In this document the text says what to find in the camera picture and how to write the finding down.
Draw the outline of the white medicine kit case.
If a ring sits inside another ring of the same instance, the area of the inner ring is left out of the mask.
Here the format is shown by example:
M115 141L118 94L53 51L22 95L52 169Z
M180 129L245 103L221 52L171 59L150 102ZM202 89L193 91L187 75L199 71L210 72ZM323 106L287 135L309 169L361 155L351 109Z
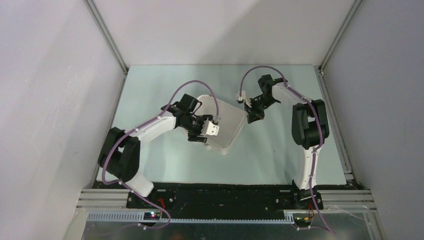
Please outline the white medicine kit case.
M223 100L215 101L213 96L203 94L197 97L202 105L196 111L197 115L215 115L218 108L217 134L207 135L204 144L206 149L213 150L225 156L234 147L245 123L247 116L239 109Z

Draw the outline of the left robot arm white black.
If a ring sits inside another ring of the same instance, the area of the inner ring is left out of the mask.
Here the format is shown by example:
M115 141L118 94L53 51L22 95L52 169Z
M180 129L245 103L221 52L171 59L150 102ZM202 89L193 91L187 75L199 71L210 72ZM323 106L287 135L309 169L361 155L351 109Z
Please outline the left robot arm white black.
M211 114L196 115L202 102L191 95L184 94L181 100L161 108L158 116L132 130L111 128L105 138L98 157L102 177L109 173L123 185L139 194L138 201L145 208L153 208L158 202L154 184L148 180L140 167L141 148L176 128L187 131L189 142L206 143L209 136L217 136L219 125Z

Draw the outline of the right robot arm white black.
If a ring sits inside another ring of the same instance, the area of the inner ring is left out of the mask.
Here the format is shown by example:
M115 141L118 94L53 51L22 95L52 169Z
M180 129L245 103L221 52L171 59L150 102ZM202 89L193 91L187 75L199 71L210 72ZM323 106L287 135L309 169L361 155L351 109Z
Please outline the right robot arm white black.
M297 209L304 209L315 194L318 157L330 128L326 104L322 99L311 99L288 85L284 77L274 79L263 75L258 80L261 94L248 97L240 89L236 101L244 105L249 124L263 120L265 110L275 103L284 103L292 109L291 135L294 142L303 149L298 172L293 183L298 191L291 194L291 204Z

